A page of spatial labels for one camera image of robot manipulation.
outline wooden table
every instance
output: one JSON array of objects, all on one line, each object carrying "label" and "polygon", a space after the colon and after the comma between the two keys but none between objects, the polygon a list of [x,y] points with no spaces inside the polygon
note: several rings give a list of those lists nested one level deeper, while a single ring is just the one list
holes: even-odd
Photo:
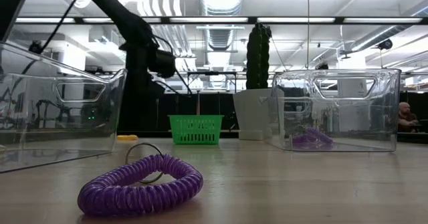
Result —
[{"label": "wooden table", "polygon": [[132,145],[126,143],[99,158],[0,175],[0,223],[428,223],[428,146],[400,144],[393,154],[297,153],[233,139],[219,146],[148,141],[203,173],[193,200],[148,217],[83,216],[80,188],[121,165]]}]

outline purple keychain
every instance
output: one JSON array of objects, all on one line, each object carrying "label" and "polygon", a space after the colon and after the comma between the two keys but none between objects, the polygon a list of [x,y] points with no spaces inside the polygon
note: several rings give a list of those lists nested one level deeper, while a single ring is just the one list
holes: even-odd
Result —
[{"label": "purple keychain", "polygon": [[[157,171],[176,180],[153,186],[130,186]],[[158,213],[192,199],[202,186],[203,177],[193,166],[168,154],[150,155],[84,185],[78,206],[85,214],[97,216]]]},{"label": "purple keychain", "polygon": [[333,140],[312,127],[307,127],[305,134],[294,136],[292,144],[293,149],[296,150],[331,150],[333,148]]}]

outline tall green plant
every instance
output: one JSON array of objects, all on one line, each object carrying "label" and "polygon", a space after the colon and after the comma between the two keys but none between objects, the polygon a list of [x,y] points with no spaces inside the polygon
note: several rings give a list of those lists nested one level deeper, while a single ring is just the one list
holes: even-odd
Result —
[{"label": "tall green plant", "polygon": [[260,23],[251,30],[247,44],[247,89],[268,87],[270,28]]}]

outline man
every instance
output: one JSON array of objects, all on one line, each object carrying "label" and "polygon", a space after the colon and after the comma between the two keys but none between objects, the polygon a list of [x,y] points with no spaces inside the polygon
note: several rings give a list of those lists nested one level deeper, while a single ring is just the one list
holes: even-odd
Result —
[{"label": "man", "polygon": [[410,112],[410,105],[406,102],[399,104],[399,132],[413,132],[415,131],[412,126],[418,124],[415,114]]}]

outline bin handle cutout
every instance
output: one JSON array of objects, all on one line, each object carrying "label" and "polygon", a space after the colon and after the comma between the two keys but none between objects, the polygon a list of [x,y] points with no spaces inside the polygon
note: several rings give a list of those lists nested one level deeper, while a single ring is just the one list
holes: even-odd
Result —
[{"label": "bin handle cutout", "polygon": [[[339,81],[339,80],[372,80],[373,83],[372,83],[371,87],[366,90],[366,94],[364,96],[328,97],[322,93],[320,87],[318,86],[318,84],[316,84],[316,82],[319,80],[337,80],[337,81]],[[325,100],[366,100],[371,96],[372,91],[375,88],[377,82],[378,81],[377,81],[376,76],[372,76],[372,75],[369,75],[369,76],[352,76],[352,77],[318,77],[318,78],[314,79],[314,81],[312,82],[312,85],[315,86],[315,89],[319,93],[321,98],[323,98]]]},{"label": "bin handle cutout", "polygon": [[304,104],[304,108],[301,108],[300,110],[296,111],[284,111],[285,114],[290,113],[304,113],[309,109],[310,100],[308,100],[308,97],[280,97],[280,98],[274,98],[274,97],[259,97],[260,104],[265,104],[268,100],[281,100],[283,103],[302,103]]},{"label": "bin handle cutout", "polygon": [[[90,98],[90,99],[79,99],[79,100],[67,100],[65,98],[63,98],[61,96],[60,93],[60,88],[62,88],[62,86],[76,86],[76,85],[83,85],[83,87],[85,85],[89,85],[89,86],[102,86],[102,88],[100,89],[100,91],[97,93],[95,98]],[[101,83],[58,83],[56,84],[55,87],[55,92],[58,96],[58,98],[61,100],[61,102],[63,103],[92,103],[92,102],[97,102],[100,99],[100,96],[102,95],[102,93],[105,91],[106,89],[106,85],[105,84],[101,84]]]}]

